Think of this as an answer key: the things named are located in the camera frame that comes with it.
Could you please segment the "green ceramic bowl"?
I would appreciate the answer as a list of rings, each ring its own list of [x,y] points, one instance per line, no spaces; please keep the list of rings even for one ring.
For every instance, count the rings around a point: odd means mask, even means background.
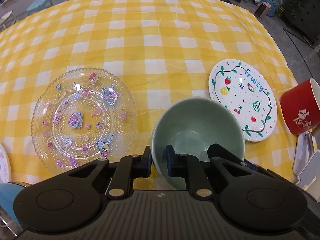
[[[165,148],[176,154],[190,154],[208,161],[207,150],[219,144],[243,160],[245,139],[235,116],[220,103],[203,97],[183,99],[170,106],[158,119],[151,137],[153,164],[168,187],[185,189],[182,178],[168,175]]]

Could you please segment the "clear glass sticker plate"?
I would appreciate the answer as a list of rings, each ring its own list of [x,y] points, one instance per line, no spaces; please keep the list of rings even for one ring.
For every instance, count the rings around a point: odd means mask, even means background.
[[[99,68],[78,68],[56,78],[39,98],[31,139],[53,174],[95,159],[119,161],[136,130],[132,95],[120,78]]]

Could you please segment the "white fruity painted plate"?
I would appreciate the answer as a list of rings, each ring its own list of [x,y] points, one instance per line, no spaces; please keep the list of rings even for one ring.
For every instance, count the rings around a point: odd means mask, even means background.
[[[236,59],[222,60],[210,72],[208,89],[210,98],[235,116],[245,140],[261,142],[272,134],[278,116],[276,99],[254,67]]]

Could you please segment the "white sticker plate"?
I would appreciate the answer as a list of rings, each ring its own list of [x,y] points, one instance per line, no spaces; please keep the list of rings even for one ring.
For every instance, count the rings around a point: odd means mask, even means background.
[[[6,150],[0,144],[0,179],[1,183],[8,183],[11,181],[11,166]]]

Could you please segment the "blue steel bowl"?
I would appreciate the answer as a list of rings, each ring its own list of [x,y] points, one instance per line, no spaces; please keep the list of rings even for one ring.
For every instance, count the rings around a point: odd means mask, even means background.
[[[15,239],[23,231],[13,204],[16,196],[28,186],[20,182],[1,183],[1,239]]]

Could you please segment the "red ceramic mug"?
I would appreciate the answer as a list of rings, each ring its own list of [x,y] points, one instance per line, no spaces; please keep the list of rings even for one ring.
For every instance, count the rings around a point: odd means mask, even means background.
[[[313,78],[289,89],[280,97],[284,121],[294,135],[319,130],[319,84]]]

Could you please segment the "yellow checkered tablecloth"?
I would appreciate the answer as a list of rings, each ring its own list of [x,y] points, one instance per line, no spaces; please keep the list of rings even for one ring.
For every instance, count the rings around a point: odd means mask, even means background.
[[[120,77],[137,111],[135,145],[148,144],[172,103],[208,95],[208,76],[224,59],[259,70],[276,98],[297,81],[263,25],[218,0],[71,0],[1,32],[1,144],[13,181],[52,176],[31,142],[31,118],[48,85],[76,68]]]

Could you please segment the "pink heater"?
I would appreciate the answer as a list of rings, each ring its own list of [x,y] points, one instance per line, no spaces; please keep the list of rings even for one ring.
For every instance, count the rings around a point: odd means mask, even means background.
[[[271,8],[270,3],[261,2],[258,8],[256,9],[256,11],[254,12],[255,17],[264,18],[266,14],[269,12],[270,8]]]

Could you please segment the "light blue plastic stool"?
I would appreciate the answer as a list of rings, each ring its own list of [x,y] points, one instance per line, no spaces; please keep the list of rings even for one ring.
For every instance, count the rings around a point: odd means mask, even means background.
[[[43,9],[46,9],[47,5],[52,6],[53,3],[51,0],[35,0],[28,8],[27,15],[31,15],[35,12],[39,12]]]

